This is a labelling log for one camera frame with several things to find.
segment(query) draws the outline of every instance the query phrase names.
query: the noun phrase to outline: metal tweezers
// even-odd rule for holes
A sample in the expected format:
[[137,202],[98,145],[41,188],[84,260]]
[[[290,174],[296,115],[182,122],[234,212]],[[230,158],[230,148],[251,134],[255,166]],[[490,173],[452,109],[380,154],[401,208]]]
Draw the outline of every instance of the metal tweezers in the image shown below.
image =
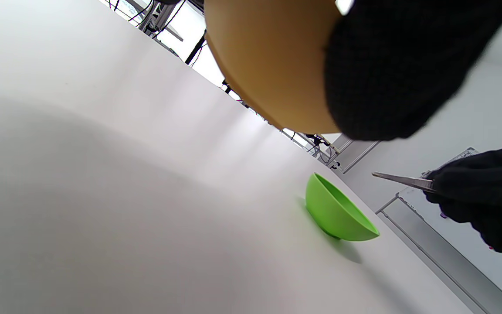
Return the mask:
[[418,177],[400,177],[398,175],[392,175],[380,172],[373,172],[371,174],[374,177],[382,177],[383,179],[408,185],[408,187],[413,187],[416,189],[420,189],[422,191],[428,191],[430,193],[436,193],[436,191],[433,189],[432,180],[420,179]]

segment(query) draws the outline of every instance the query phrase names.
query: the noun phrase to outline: white tabletop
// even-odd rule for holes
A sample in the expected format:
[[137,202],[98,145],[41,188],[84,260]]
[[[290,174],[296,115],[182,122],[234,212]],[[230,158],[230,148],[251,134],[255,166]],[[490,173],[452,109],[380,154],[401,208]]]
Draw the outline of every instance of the white tabletop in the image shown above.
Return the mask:
[[[0,14],[0,313],[470,313],[329,169],[100,2]],[[313,172],[381,237],[324,235]]]

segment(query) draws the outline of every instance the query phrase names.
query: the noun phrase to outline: green plastic bowl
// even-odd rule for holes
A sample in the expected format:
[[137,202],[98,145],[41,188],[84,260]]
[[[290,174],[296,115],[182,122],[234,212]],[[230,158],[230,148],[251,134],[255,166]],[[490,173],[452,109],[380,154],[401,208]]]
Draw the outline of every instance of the green plastic bowl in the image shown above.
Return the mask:
[[377,228],[337,187],[313,173],[307,182],[305,205],[329,236],[346,241],[366,241],[379,236]]

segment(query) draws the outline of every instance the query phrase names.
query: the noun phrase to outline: cable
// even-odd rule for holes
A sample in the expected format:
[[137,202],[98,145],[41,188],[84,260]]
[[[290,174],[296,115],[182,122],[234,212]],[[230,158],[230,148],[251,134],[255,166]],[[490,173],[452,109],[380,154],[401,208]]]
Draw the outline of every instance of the cable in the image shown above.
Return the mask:
[[321,152],[321,153],[319,153],[319,157],[321,157],[321,161],[322,161],[323,163],[325,163],[325,165],[327,165],[327,164],[329,163],[329,161],[330,161],[330,157],[332,156],[332,148],[331,148],[331,147],[329,147],[329,160],[325,161],[325,159],[324,159],[322,156],[323,156],[323,153],[322,153],[322,152]]
[[141,15],[143,12],[145,12],[146,10],[148,10],[148,8],[150,8],[151,4],[153,4],[153,3],[154,3],[154,0],[150,0],[150,2],[148,2],[148,6],[146,8],[144,8],[143,10],[140,10],[139,13],[137,13],[135,16],[133,16],[132,18],[130,18],[127,22],[131,22],[137,16]]
[[203,48],[205,46],[207,46],[208,42],[206,44],[203,44],[203,46],[201,46],[201,48],[199,48],[199,53],[197,54],[197,58],[195,58],[195,60],[191,63],[190,67],[193,67],[195,65],[195,62],[197,62],[197,60],[199,60],[199,56],[201,56],[201,51],[203,51]]
[[170,22],[173,20],[173,18],[179,13],[179,11],[181,10],[181,7],[183,6],[183,4],[185,3],[185,1],[187,0],[183,0],[183,2],[181,2],[180,4],[180,7],[177,8],[176,12],[173,14],[172,18],[170,18],[170,20],[168,20],[168,22],[164,25],[164,27],[159,30],[154,36],[152,36],[152,39],[155,39],[161,32],[163,32],[166,27],[168,27],[168,25],[170,24]]

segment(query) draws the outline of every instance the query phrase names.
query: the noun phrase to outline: hand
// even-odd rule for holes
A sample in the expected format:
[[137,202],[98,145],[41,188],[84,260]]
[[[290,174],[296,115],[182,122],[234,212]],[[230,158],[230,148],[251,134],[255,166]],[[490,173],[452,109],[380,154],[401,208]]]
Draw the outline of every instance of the hand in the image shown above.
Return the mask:
[[427,200],[456,222],[469,222],[495,251],[502,252],[502,149],[455,160],[433,171],[437,193]]

